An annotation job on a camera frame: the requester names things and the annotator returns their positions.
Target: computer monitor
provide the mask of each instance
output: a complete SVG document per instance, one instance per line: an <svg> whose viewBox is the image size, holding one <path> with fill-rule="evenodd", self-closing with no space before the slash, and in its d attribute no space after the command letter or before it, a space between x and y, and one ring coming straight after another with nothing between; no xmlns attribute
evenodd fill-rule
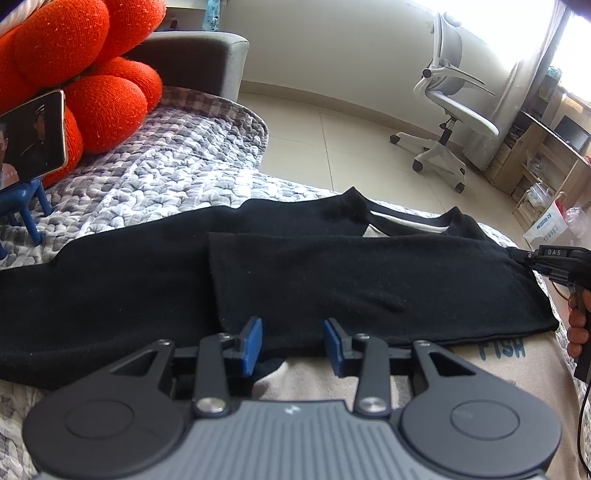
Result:
<svg viewBox="0 0 591 480"><path fill-rule="evenodd" d="M556 125L554 133L579 153L581 153L587 145L589 137L591 137L589 132L566 115Z"/></svg>

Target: orange cushion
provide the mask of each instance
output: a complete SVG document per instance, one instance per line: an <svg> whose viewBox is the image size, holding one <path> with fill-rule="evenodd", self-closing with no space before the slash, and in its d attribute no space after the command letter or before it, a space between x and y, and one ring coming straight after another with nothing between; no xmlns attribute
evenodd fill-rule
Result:
<svg viewBox="0 0 591 480"><path fill-rule="evenodd" d="M148 113L142 90L119 77L83 77L64 91L88 153L102 153L120 144L140 127Z"/></svg>
<svg viewBox="0 0 591 480"><path fill-rule="evenodd" d="M31 84L53 87L90 66L108 32L102 0L54 0L18 28L15 60Z"/></svg>
<svg viewBox="0 0 591 480"><path fill-rule="evenodd" d="M165 0L103 1L111 15L111 28L96 64L114 59L142 43L166 14Z"/></svg>
<svg viewBox="0 0 591 480"><path fill-rule="evenodd" d="M78 162L82 158L82 152L84 150L82 134L78 129L76 118L72 114L72 111L66 107L66 115L64 122L64 130L66 133L66 152L68 163L61 170L55 171L43 177L43 186L50 187L57 183L61 179L67 177L74 167L78 165Z"/></svg>
<svg viewBox="0 0 591 480"><path fill-rule="evenodd" d="M0 113L31 99L37 89L29 84L14 62L14 38L18 28L0 38Z"/></svg>
<svg viewBox="0 0 591 480"><path fill-rule="evenodd" d="M160 76L152 67L138 61L117 57L99 66L91 75L112 75L134 82L146 97L148 112L151 112L162 98Z"/></svg>

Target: quilted blanket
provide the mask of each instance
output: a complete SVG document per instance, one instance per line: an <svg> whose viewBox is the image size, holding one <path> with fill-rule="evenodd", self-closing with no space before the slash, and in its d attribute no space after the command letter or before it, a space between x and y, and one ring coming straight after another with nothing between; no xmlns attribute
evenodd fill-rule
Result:
<svg viewBox="0 0 591 480"><path fill-rule="evenodd" d="M295 202L334 194L260 173L267 141L263 120L243 106L193 90L166 88L159 107L124 145L98 158L85 158L68 178L48 189L54 213L43 217L39 206L33 209L43 236L40 246L31 245L24 227L0 224L0 242L8 252L0 269L47 262L80 236L187 210L238 207L249 198ZM496 230L481 227L499 244L514 245ZM538 282L547 293L540 277ZM562 325L557 337L574 369ZM20 429L42 396L35 388L0 381L0 480L25 480L35 474ZM584 436L589 442L588 428Z"/></svg>

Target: black cable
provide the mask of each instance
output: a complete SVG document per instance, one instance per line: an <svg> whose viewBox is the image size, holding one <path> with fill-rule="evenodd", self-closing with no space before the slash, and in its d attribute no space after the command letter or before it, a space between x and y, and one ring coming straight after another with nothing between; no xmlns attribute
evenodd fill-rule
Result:
<svg viewBox="0 0 591 480"><path fill-rule="evenodd" d="M591 382L587 384L587 390L585 391L585 396L583 397L583 404L581 405L581 412L579 413L579 426L577 428L577 452L579 454L579 460L583 464L585 471L587 472L587 477L591 478L591 470L587 465L587 462L583 458L583 451L581 450L581 429L583 426L583 415L585 412L585 405L587 404L587 398L589 397L589 391L591 391Z"/></svg>
<svg viewBox="0 0 591 480"><path fill-rule="evenodd" d="M554 287L554 289L556 290L556 293L557 293L558 295L560 295L560 297L562 297L562 299L563 299L563 300L566 300L566 301L568 301L568 300L569 300L569 298L568 298L568 297L565 297L564 295L562 295L562 292L561 292L561 291L558 289L558 287L556 286L556 283L554 283L554 282L553 282L553 281L551 281L551 280L550 280L550 283L552 284L552 286L553 286L553 287Z"/></svg>

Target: phone screen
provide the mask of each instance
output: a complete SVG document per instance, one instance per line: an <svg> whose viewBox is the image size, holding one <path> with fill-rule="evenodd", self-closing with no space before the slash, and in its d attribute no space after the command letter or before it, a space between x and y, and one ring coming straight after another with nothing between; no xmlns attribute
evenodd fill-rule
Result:
<svg viewBox="0 0 591 480"><path fill-rule="evenodd" d="M0 116L0 190L42 177L66 162L62 90Z"/></svg>

